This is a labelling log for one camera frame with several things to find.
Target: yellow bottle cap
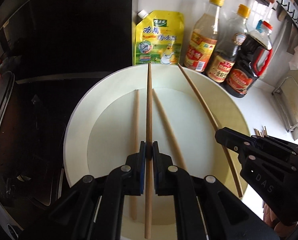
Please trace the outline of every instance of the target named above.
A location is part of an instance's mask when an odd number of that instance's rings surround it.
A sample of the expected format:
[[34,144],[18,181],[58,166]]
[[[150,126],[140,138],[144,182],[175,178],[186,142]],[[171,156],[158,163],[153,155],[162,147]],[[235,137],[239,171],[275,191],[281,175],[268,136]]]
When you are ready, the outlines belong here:
[[248,19],[249,14],[250,14],[250,8],[248,8],[247,6],[245,6],[243,4],[240,4],[239,8],[238,8],[238,11],[237,11],[237,14],[240,15],[241,17],[243,17],[243,18]]
[[209,0],[209,2],[222,7],[224,5],[225,0]]

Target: cartoon chicken illustration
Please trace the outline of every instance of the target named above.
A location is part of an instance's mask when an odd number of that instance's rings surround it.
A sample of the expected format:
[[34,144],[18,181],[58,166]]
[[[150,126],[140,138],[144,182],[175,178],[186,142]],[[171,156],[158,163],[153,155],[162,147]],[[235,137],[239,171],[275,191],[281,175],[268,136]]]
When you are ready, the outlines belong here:
[[173,51],[173,46],[170,43],[165,50],[159,49],[158,53],[160,54],[160,62],[162,64],[172,64],[177,62],[175,53]]

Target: white cap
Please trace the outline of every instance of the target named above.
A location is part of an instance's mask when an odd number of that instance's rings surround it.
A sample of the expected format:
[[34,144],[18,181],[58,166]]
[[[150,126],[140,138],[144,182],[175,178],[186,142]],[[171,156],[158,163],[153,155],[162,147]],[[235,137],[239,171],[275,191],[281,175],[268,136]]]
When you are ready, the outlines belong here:
[[147,13],[145,10],[142,10],[138,13],[138,16],[141,18],[141,19],[145,19],[147,16],[149,15],[149,13]]

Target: vinegar bottle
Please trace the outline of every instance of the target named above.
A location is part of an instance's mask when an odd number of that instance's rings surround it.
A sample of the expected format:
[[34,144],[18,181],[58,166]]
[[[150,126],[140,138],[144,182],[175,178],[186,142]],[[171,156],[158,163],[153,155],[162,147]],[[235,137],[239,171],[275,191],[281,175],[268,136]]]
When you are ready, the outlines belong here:
[[207,66],[218,39],[220,9],[224,0],[209,0],[207,11],[193,28],[185,56],[185,66],[203,72]]
[[[268,22],[263,21],[261,28],[247,34],[241,45],[236,63],[223,84],[228,93],[237,98],[244,97],[248,89],[266,70],[272,55],[269,37],[272,28]],[[265,63],[259,66],[258,63],[264,53],[267,54]]]

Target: person's hand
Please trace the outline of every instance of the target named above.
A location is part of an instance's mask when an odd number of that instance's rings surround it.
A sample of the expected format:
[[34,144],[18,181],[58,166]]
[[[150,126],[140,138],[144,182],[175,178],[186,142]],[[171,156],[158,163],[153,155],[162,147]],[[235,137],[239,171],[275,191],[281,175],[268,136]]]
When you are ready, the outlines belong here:
[[270,209],[270,207],[265,204],[264,206],[264,222],[274,229],[274,231],[277,233],[280,237],[286,237],[288,236],[296,227],[297,223],[295,223],[292,226],[285,226],[283,223],[281,223],[275,213]]

